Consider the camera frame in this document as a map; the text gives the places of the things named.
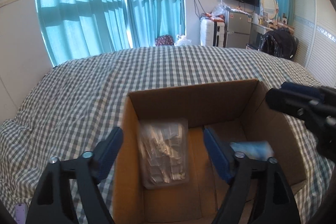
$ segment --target plaid blanket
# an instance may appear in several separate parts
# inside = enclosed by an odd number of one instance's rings
[[[257,51],[201,46],[123,50],[53,68],[0,128],[0,199],[14,214],[30,202],[51,156],[78,157],[120,126],[125,96],[134,90],[258,78],[271,87],[284,81],[319,85],[301,65]],[[316,212],[334,164],[317,154],[314,136],[287,117],[298,142],[307,184],[296,194],[302,223]],[[99,189],[112,213],[113,168]],[[71,183],[80,223],[87,223]]]

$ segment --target white plastic bag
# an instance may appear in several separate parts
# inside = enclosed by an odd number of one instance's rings
[[[181,35],[181,36],[177,35],[176,37],[178,38],[178,40],[174,43],[175,46],[192,45],[191,40],[187,39],[185,35]]]

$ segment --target bedsheet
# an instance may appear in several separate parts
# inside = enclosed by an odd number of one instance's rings
[[[14,214],[28,203],[48,159],[78,157],[120,126],[125,96],[134,90],[258,78],[271,88],[284,81],[319,85],[301,65],[258,51],[201,46],[122,50],[63,63],[46,74],[22,103],[17,116],[0,127],[0,199]],[[298,142],[307,184],[296,194],[301,222],[321,203],[334,164],[317,154],[314,136],[286,116]],[[112,208],[112,168],[99,189]],[[71,182],[80,223],[87,223]]]

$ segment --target white wardrobe door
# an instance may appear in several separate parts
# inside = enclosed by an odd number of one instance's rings
[[[316,37],[307,69],[323,85],[336,84],[336,11],[329,0],[316,0]]]
[[[295,62],[305,66],[313,42],[315,0],[294,0],[294,35],[299,39]]]

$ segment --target cardboard box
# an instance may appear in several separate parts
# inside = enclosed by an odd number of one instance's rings
[[[305,183],[301,154],[284,115],[268,108],[267,88],[256,79],[130,93],[125,101],[124,143],[115,164],[113,218],[117,224],[210,224],[228,185],[209,160],[202,126],[225,141],[267,140],[296,193]],[[140,120],[186,118],[189,182],[147,190],[142,186],[137,134]],[[241,218],[247,223],[256,184]]]

